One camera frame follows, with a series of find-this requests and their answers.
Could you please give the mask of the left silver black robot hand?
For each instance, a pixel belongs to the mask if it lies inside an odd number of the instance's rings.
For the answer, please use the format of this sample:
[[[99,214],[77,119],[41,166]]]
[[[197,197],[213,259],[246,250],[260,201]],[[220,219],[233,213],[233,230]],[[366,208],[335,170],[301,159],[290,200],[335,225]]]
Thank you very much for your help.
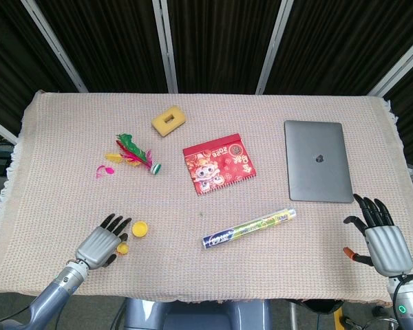
[[[127,240],[125,228],[130,223],[131,218],[110,214],[79,245],[76,259],[84,262],[90,270],[108,267],[116,259],[117,247]]]

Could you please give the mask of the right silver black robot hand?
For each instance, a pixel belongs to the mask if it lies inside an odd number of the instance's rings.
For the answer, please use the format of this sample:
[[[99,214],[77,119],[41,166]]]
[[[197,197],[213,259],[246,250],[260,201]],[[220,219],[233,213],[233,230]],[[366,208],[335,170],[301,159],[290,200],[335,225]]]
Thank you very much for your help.
[[[369,255],[364,256],[343,248],[351,260],[374,267],[382,276],[392,278],[409,274],[413,269],[413,258],[402,231],[393,222],[385,204],[379,199],[353,195],[359,204],[363,218],[346,217],[345,224],[352,223],[363,235]]]

